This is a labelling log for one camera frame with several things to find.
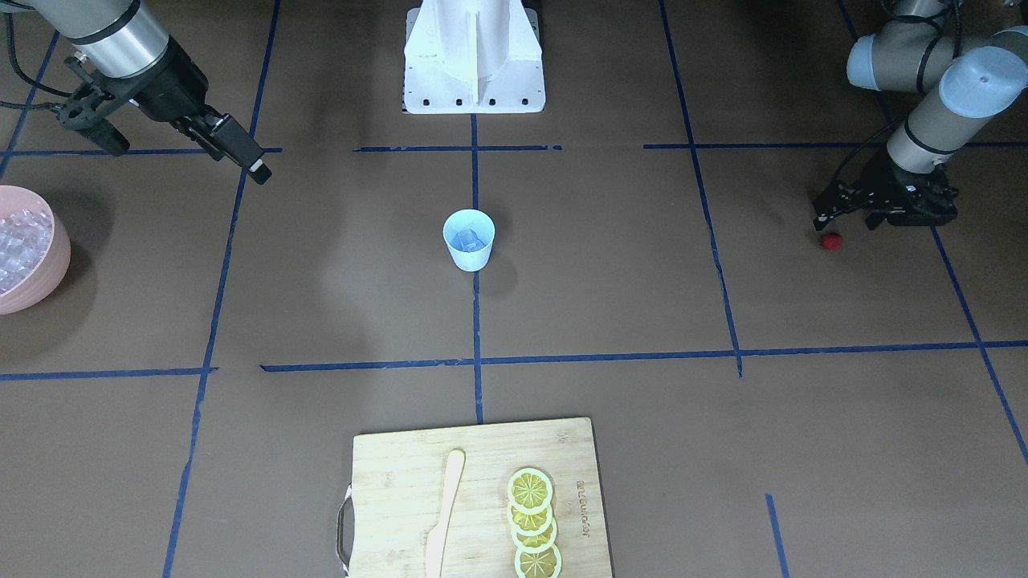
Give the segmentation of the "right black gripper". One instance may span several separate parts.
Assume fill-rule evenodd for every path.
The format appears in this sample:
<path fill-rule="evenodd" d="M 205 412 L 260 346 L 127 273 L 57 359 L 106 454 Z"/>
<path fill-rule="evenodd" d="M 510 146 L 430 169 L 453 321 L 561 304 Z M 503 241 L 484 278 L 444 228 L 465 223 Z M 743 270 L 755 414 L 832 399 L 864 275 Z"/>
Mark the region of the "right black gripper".
<path fill-rule="evenodd" d="M 144 77 L 133 101 L 150 120 L 169 122 L 214 161 L 229 158 L 258 185 L 271 179 L 271 169 L 262 161 L 265 152 L 253 136 L 231 114 L 208 114 L 208 78 L 175 39 Z"/>

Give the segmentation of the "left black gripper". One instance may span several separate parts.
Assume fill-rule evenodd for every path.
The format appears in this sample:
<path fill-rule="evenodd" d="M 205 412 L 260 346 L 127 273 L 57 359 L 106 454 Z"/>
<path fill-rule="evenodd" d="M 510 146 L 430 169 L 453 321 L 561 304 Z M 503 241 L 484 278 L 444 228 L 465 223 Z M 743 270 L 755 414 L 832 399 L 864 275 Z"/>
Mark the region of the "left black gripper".
<path fill-rule="evenodd" d="M 862 168 L 867 195 L 864 223 L 868 230 L 890 226 L 946 226 L 958 215 L 959 190 L 948 183 L 947 165 L 932 166 L 928 174 L 900 168 L 886 151 L 876 153 Z"/>

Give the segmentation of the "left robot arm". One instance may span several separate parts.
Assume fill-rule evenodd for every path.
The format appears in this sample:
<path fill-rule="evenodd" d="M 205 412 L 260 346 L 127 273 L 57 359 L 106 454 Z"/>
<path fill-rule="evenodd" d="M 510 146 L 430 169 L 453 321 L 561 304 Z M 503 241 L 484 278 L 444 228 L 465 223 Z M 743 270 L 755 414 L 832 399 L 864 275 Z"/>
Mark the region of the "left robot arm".
<path fill-rule="evenodd" d="M 870 230 L 943 226 L 957 215 L 947 164 L 1026 89 L 1026 27 L 965 37 L 959 1 L 900 1 L 878 32 L 848 55 L 852 85 L 921 100 L 853 184 L 853 209 Z"/>

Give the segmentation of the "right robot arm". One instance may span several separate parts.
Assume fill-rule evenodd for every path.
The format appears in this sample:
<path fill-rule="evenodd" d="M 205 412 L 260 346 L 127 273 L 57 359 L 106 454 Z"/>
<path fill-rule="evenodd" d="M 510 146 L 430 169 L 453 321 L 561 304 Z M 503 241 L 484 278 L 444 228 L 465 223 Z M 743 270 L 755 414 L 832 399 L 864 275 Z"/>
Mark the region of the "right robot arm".
<path fill-rule="evenodd" d="M 65 63 L 80 86 L 42 104 L 63 128 L 121 157 L 131 145 L 109 117 L 132 104 L 151 121 L 176 128 L 213 160 L 229 158 L 259 184 L 271 178 L 263 148 L 234 117 L 206 102 L 208 78 L 146 2 L 4 1 L 7 30 L 21 12 L 36 12 L 75 48 Z"/>

